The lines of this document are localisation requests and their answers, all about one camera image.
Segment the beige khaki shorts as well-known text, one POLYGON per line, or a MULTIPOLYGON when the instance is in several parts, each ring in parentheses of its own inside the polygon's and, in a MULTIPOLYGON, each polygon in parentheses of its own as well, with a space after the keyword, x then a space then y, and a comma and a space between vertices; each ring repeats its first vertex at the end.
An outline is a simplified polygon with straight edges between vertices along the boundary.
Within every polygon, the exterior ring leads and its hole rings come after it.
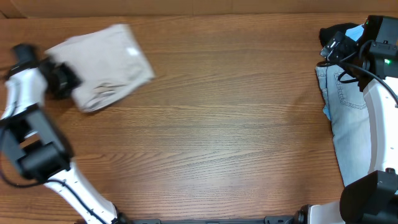
POLYGON ((72 98, 84 113, 121 100, 155 77, 127 24, 71 37, 45 54, 68 65, 81 80, 72 90, 72 98))

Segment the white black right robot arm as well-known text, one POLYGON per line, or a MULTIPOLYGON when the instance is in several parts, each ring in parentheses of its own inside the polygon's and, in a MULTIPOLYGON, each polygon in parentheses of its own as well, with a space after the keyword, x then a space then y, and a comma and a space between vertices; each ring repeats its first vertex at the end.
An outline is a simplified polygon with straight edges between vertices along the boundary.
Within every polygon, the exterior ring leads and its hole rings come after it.
POLYGON ((294 223, 397 222, 397 19, 370 15, 319 33, 315 71, 344 189, 294 223))

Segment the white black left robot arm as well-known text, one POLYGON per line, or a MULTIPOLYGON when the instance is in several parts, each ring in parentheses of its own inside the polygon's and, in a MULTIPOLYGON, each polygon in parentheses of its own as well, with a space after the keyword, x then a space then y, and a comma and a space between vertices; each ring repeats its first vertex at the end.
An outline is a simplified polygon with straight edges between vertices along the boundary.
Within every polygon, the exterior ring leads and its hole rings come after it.
POLYGON ((81 80, 64 63, 40 60, 35 48, 12 48, 17 62, 6 74, 7 104, 1 117, 1 152, 28 184, 1 175, 6 184, 21 189, 44 185, 59 194, 85 223, 129 223, 125 214, 106 200, 80 172, 65 135, 44 112, 45 94, 56 99, 71 95, 81 80))

